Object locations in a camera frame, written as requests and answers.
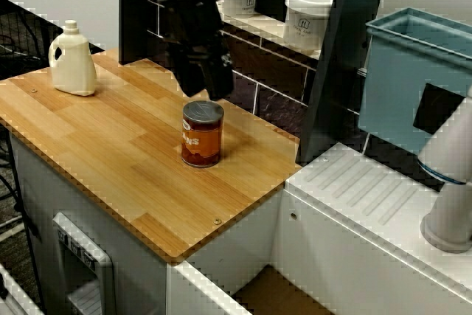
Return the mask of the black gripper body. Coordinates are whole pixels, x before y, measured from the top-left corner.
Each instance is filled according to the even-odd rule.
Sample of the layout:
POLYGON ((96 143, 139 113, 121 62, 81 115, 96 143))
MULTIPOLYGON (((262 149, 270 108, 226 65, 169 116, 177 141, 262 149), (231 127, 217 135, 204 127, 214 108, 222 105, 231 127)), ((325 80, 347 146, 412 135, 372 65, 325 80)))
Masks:
POLYGON ((168 63, 229 63, 216 0, 162 0, 162 37, 168 63))

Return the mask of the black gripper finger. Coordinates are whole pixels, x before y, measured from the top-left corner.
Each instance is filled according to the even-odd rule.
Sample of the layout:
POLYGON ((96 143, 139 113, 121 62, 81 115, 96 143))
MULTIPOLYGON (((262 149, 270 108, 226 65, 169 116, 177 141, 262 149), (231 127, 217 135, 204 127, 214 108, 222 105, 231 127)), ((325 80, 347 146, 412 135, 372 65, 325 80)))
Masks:
POLYGON ((183 52, 174 54, 175 71, 174 75, 181 87, 181 90, 192 97, 206 88, 204 73, 201 68, 201 61, 205 55, 192 53, 190 55, 183 52))
POLYGON ((217 101, 232 93, 234 83, 230 54, 216 55, 204 59, 202 71, 210 100, 217 101))

